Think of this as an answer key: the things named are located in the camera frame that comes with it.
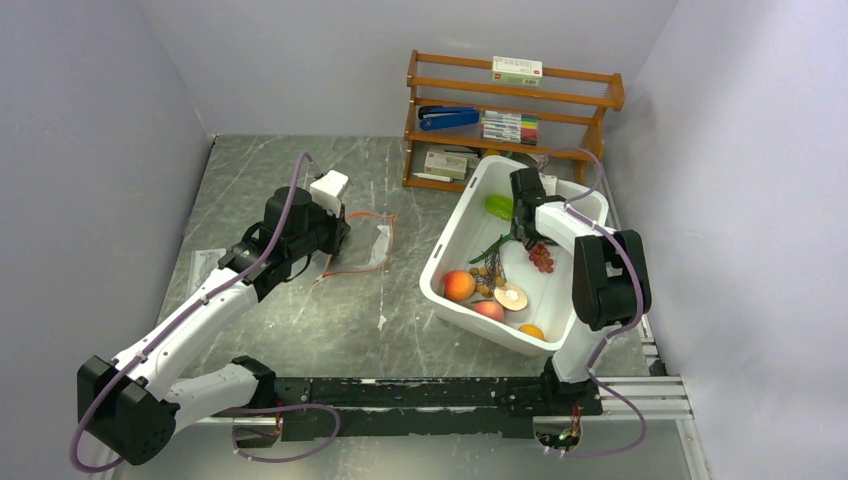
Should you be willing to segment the clear zip top bag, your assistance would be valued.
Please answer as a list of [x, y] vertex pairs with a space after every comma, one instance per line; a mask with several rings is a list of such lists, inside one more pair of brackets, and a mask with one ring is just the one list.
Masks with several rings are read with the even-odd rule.
[[372, 273], [386, 264], [395, 239], [396, 214], [358, 211], [346, 218], [351, 227], [338, 254], [330, 255], [314, 284], [339, 275]]

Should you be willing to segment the red grape bunch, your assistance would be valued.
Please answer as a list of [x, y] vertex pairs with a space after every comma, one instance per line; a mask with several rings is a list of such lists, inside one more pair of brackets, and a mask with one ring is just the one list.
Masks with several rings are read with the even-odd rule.
[[541, 273], [550, 274], [554, 271], [554, 260], [545, 243], [536, 243], [528, 250], [528, 260]]

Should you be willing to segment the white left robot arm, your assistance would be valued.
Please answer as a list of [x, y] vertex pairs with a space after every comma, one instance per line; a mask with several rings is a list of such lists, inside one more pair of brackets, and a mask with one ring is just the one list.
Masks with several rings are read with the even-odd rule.
[[171, 437], [221, 412], [261, 416], [278, 407], [275, 373], [248, 356], [192, 380], [178, 375], [229, 323], [297, 278], [293, 267], [317, 252], [339, 253], [350, 230], [341, 187], [276, 190], [262, 221], [221, 258], [195, 293], [149, 334], [110, 360], [93, 356], [77, 372], [78, 425], [69, 458], [80, 471], [78, 447], [89, 433], [117, 454], [141, 465]]

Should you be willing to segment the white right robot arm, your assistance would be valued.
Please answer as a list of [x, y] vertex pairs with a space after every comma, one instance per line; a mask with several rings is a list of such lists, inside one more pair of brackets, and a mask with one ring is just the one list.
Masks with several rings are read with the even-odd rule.
[[562, 347], [551, 357], [556, 377], [539, 391], [542, 406], [562, 414], [578, 399], [574, 383], [594, 376], [594, 365], [611, 340], [635, 327], [651, 306], [651, 289], [641, 236], [634, 230], [604, 225], [606, 215], [591, 217], [579, 202], [605, 198], [581, 185], [572, 192], [560, 182], [545, 189], [535, 167], [509, 175], [513, 197], [510, 235], [531, 250], [543, 243], [571, 256], [570, 308], [574, 318]]

